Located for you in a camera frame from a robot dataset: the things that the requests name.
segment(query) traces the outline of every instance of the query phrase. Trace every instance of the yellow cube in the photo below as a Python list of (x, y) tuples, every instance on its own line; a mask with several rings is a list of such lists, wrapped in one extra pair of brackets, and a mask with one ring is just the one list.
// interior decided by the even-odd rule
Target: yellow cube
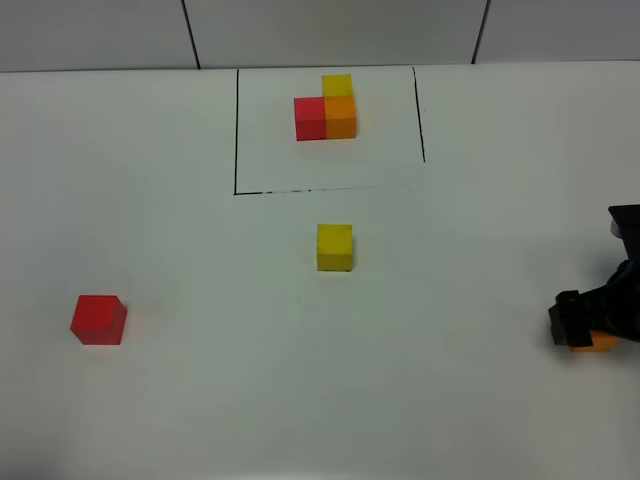
[(318, 225), (318, 271), (350, 272), (353, 268), (351, 225)]
[(322, 77), (323, 97), (352, 97), (351, 75), (325, 75)]

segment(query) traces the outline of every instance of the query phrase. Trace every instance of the table surface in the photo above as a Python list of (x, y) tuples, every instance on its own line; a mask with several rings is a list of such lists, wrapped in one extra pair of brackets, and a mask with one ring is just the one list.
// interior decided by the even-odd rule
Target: table surface
[[(235, 70), (0, 75), (0, 477), (637, 477), (638, 348), (564, 355), (546, 310), (624, 259), (640, 65), (352, 72), (417, 92), (424, 161), (407, 104), (413, 144), (343, 153), (397, 169), (345, 185), (316, 143), (305, 192), (293, 119), (262, 156), (247, 119), (307, 70), (240, 72), (237, 169)], [(316, 271), (318, 223), (353, 224), (353, 272)], [(69, 331), (90, 293), (121, 346)]]

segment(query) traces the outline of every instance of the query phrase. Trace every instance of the white wall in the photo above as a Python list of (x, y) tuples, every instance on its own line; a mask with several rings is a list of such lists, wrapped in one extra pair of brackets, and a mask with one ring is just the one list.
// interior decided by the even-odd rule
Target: white wall
[(469, 63), (485, 0), (187, 0), (203, 67)]
[(640, 59), (638, 0), (493, 0), (478, 62)]
[(0, 0), (0, 71), (195, 66), (180, 0)]

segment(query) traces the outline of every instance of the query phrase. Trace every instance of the red cube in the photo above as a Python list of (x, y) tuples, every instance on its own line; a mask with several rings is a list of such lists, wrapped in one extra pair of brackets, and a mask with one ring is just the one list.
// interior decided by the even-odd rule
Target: red cube
[(293, 106), (298, 141), (325, 140), (327, 138), (327, 119), (324, 110), (324, 97), (294, 98)]
[(80, 295), (71, 331), (85, 345), (120, 345), (126, 318), (115, 295)]

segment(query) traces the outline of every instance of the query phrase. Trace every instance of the cube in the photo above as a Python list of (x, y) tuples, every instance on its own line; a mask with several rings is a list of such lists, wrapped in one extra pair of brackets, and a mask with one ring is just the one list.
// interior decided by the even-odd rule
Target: cube
[(353, 268), (353, 227), (318, 225), (318, 271), (350, 272)]
[(327, 138), (327, 123), (324, 98), (294, 98), (293, 106), (298, 141), (325, 140)]
[(593, 345), (590, 347), (572, 347), (572, 352), (608, 352), (620, 341), (615, 335), (603, 332), (591, 332), (591, 341)]
[(323, 97), (353, 97), (351, 75), (325, 75), (322, 77)]
[(115, 295), (80, 295), (71, 331), (85, 345), (120, 345), (126, 318)]
[(356, 102), (353, 97), (326, 97), (327, 138), (355, 138), (357, 133)]

